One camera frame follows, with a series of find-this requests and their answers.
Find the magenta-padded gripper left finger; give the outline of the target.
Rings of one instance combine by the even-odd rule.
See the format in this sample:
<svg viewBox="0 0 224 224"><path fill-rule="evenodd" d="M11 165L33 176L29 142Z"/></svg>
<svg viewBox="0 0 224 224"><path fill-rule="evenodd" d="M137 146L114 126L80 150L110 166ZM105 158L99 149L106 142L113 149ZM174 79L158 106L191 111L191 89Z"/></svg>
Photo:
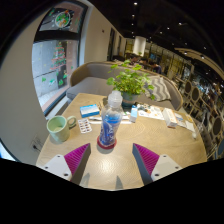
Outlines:
<svg viewBox="0 0 224 224"><path fill-rule="evenodd" d="M87 143L66 155L57 154L42 169L79 185L90 154L91 147Z"/></svg>

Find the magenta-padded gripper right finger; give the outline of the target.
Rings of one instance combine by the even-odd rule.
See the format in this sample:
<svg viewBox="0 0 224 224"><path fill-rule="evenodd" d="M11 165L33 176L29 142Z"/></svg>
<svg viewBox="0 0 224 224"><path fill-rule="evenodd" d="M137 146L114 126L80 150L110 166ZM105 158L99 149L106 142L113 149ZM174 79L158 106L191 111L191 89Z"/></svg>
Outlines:
<svg viewBox="0 0 224 224"><path fill-rule="evenodd" d="M155 152L134 143L132 153L138 165L143 184L147 185L182 169L167 154Z"/></svg>

